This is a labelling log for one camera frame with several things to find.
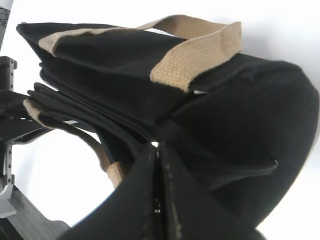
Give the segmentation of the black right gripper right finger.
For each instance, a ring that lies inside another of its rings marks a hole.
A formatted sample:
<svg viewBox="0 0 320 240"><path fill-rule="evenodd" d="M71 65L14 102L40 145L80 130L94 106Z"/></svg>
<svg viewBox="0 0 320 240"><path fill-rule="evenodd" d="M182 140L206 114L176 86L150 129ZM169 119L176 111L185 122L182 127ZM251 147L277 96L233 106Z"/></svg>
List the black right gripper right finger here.
<svg viewBox="0 0 320 240"><path fill-rule="evenodd" d="M167 240L263 240L265 237L231 214L193 178L168 144L159 146Z"/></svg>

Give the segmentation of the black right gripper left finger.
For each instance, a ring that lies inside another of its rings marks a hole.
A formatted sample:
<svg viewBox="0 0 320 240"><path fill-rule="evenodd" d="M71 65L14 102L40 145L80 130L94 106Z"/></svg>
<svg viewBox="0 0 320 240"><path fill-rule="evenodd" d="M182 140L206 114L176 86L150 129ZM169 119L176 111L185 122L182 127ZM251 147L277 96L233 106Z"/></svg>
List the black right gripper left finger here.
<svg viewBox="0 0 320 240"><path fill-rule="evenodd" d="M114 192L60 239L168 239L164 177L157 148L147 144Z"/></svg>

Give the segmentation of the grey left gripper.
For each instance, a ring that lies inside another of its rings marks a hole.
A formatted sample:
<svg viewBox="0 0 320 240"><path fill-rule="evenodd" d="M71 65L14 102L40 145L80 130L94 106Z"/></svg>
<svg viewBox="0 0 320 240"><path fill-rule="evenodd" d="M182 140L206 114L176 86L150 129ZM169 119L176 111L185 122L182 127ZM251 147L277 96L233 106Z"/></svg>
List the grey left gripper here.
<svg viewBox="0 0 320 240"><path fill-rule="evenodd" d="M33 120L14 92L17 62L0 58L0 238L2 240L56 240L70 227L63 221L47 219L15 186L12 147L31 143L48 133Z"/></svg>

